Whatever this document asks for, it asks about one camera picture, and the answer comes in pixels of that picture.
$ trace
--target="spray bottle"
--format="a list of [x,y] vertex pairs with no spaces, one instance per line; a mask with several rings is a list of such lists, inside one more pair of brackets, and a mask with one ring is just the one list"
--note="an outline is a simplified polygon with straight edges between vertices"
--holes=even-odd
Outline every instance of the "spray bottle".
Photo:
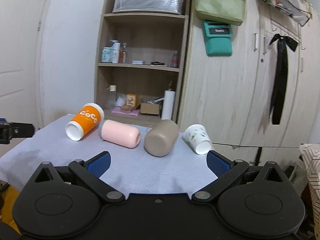
[[112,63],[118,63],[119,61],[119,50],[120,50],[120,43],[117,40],[110,40],[113,45],[113,57],[112,57]]

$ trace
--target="blue gripper pad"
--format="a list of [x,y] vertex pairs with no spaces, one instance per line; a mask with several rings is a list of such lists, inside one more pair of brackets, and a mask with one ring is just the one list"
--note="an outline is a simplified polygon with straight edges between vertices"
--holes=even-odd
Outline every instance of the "blue gripper pad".
[[230,171],[231,166],[218,156],[211,152],[207,153],[207,165],[208,168],[219,178],[226,172]]
[[103,173],[105,173],[109,168],[111,164],[111,156],[108,152],[103,152],[103,154],[97,155],[95,160],[90,162],[87,166],[87,171],[92,173],[96,177],[101,177]]

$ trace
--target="white mug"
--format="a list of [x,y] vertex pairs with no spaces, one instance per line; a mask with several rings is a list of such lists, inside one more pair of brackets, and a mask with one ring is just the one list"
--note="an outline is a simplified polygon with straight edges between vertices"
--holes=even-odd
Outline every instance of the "white mug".
[[116,106],[124,106],[127,101],[127,96],[126,95],[120,95],[116,101]]
[[208,153],[211,148],[211,140],[203,125],[190,125],[183,134],[183,138],[191,145],[197,154]]

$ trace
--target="pink cup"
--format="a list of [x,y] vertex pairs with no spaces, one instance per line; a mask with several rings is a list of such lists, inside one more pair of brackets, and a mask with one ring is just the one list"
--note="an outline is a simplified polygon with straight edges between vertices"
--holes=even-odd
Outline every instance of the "pink cup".
[[113,120],[101,122],[98,134],[105,141],[128,148],[135,148],[140,142],[140,131],[136,127]]

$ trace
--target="orange paper cup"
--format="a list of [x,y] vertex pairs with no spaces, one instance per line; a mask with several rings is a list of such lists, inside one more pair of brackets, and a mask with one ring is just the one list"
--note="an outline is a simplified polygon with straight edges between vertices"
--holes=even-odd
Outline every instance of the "orange paper cup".
[[67,124],[66,133],[70,139],[79,141],[103,119],[104,112],[102,108],[95,103],[88,103]]

